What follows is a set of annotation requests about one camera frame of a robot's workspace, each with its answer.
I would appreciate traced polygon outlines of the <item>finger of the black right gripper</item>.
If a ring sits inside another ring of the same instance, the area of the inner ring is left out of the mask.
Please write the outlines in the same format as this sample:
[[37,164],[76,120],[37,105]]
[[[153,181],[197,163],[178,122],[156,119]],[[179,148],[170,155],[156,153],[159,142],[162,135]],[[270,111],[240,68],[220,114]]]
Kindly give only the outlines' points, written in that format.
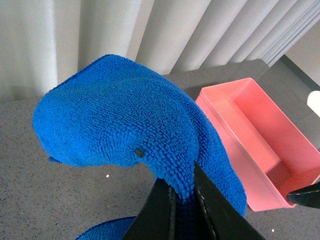
[[289,192],[286,196],[291,203],[309,207],[320,208],[320,182]]

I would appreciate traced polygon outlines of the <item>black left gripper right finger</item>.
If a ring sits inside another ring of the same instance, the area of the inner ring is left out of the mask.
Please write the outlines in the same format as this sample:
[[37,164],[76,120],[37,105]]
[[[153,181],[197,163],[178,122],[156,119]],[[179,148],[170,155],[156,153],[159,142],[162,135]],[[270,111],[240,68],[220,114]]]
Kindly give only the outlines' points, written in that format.
[[228,202],[202,168],[194,164],[197,240],[263,240]]

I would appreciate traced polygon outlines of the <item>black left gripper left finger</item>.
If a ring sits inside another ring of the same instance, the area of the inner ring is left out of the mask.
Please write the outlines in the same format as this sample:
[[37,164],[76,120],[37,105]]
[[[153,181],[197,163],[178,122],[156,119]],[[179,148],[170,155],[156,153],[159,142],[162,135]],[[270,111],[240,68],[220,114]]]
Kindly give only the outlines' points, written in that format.
[[123,240],[174,240],[176,192],[163,179],[157,179],[147,200]]

